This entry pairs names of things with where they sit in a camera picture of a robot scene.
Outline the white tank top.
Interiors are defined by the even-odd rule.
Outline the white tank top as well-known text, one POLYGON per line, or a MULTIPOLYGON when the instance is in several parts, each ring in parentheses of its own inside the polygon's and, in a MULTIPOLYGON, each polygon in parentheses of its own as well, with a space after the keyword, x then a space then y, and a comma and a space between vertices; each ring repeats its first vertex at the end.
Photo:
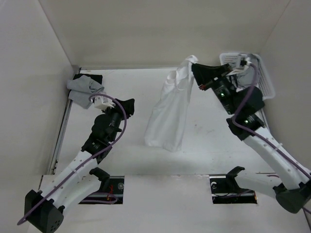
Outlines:
POLYGON ((167 76, 144 133, 145 145, 170 152, 181 150, 194 82, 191 67, 197 62, 191 55, 167 76))

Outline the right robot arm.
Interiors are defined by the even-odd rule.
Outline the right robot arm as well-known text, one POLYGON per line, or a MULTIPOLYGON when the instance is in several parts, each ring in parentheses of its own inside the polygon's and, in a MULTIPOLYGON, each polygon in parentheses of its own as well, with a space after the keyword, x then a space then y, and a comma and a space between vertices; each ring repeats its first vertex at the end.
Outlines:
POLYGON ((227 113, 232 115, 226 120, 231 132, 274 171, 273 175, 259 175, 237 166, 226 174, 226 188, 236 194, 244 189, 260 192, 276 199, 286 211, 298 213, 311 199, 311 171, 274 139, 256 115, 264 107, 262 92, 256 87, 258 68, 244 61, 236 70, 230 64, 217 67, 192 64, 191 70, 198 87, 204 91, 212 89, 227 113), (237 91, 228 77, 249 67, 254 70, 252 83, 237 91))

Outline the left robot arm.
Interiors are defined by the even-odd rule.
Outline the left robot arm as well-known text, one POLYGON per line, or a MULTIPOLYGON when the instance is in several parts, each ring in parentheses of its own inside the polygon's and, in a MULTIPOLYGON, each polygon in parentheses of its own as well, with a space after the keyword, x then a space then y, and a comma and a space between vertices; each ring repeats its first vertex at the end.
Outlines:
POLYGON ((103 96, 92 98, 95 108, 102 114, 95 118, 91 134, 72 162, 44 189, 31 190, 25 196, 24 217, 18 222, 28 221, 42 233, 53 233, 62 224, 70 208, 87 196, 105 193, 110 176, 99 168, 112 146, 122 137, 126 123, 134 114, 134 99, 113 99, 104 103, 103 96))

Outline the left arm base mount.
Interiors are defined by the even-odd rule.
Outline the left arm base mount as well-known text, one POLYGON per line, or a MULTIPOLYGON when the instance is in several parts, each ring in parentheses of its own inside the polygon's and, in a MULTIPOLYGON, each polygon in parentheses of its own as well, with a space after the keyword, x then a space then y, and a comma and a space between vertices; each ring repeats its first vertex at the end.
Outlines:
POLYGON ((110 176, 100 168, 90 171, 101 182, 96 192, 88 195, 79 204, 123 204, 124 176, 110 176))

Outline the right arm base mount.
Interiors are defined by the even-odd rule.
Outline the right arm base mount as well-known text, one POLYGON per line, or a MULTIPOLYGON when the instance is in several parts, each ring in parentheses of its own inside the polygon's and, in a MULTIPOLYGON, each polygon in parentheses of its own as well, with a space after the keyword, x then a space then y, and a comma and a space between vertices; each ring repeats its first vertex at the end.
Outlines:
POLYGON ((257 204, 253 190, 240 188, 235 181, 245 168, 237 166, 227 174, 209 175, 213 204, 257 204))

